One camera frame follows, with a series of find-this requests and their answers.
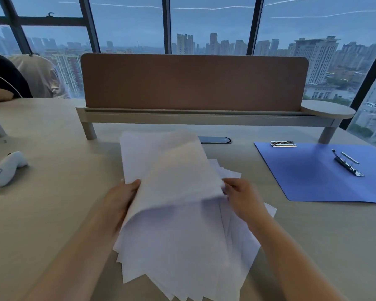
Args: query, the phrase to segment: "hand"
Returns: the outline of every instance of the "hand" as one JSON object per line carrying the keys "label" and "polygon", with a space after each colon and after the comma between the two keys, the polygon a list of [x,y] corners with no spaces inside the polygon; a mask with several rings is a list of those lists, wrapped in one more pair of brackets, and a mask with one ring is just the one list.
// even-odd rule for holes
{"label": "hand", "polygon": [[273,218],[267,212],[261,196],[244,179],[223,179],[226,188],[224,192],[229,197],[229,202],[236,213],[248,225],[258,226]]}
{"label": "hand", "polygon": [[126,184],[125,180],[122,179],[117,186],[107,192],[103,200],[103,205],[106,209],[115,213],[122,213],[125,216],[140,184],[140,179],[135,180],[131,184]]}

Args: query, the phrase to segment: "white cable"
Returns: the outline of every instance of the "white cable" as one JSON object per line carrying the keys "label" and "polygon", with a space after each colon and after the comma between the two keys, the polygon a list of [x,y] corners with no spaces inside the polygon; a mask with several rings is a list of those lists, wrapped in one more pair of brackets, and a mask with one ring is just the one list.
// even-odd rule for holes
{"label": "white cable", "polygon": [[20,92],[18,92],[17,89],[16,89],[16,88],[15,88],[10,82],[8,82],[7,80],[5,80],[5,79],[4,79],[3,77],[1,77],[1,76],[0,76],[0,78],[3,79],[5,82],[7,82],[7,83],[8,83],[8,84],[9,84],[9,85],[10,85],[10,86],[11,86],[11,87],[12,87],[12,88],[18,93],[18,95],[19,95],[21,98],[23,98],[23,97],[21,96]]}

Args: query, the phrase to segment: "paper fastener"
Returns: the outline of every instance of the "paper fastener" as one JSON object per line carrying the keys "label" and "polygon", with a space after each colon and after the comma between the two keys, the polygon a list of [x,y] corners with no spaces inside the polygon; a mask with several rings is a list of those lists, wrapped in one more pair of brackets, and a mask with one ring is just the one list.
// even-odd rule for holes
{"label": "paper fastener", "polygon": [[352,157],[348,156],[347,154],[345,154],[344,152],[341,152],[341,155],[338,156],[336,154],[336,150],[332,150],[333,154],[336,156],[334,159],[340,164],[342,165],[344,168],[346,168],[348,171],[350,171],[353,175],[355,176],[358,176],[358,177],[365,177],[361,172],[359,172],[358,170],[356,170],[352,165],[354,163],[356,164],[359,164],[359,162],[357,162],[355,159],[353,159]]}
{"label": "paper fastener", "polygon": [[297,145],[290,140],[272,140],[270,142],[272,147],[296,147]]}

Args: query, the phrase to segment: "brown divider panel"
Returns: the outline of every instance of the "brown divider panel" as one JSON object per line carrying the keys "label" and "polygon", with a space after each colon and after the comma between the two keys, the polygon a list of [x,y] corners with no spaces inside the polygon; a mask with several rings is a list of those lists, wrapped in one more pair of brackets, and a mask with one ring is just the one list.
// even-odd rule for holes
{"label": "brown divider panel", "polygon": [[84,54],[87,107],[299,111],[299,57]]}

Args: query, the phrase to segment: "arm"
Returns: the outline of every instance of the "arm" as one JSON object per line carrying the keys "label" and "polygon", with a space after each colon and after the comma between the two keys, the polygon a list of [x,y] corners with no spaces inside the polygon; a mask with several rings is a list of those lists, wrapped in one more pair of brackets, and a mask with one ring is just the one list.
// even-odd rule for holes
{"label": "arm", "polygon": [[287,301],[347,300],[269,215],[249,182],[242,179],[224,179],[224,182],[233,210],[263,247]]}
{"label": "arm", "polygon": [[121,182],[71,238],[24,301],[87,301],[119,235],[140,181]]}

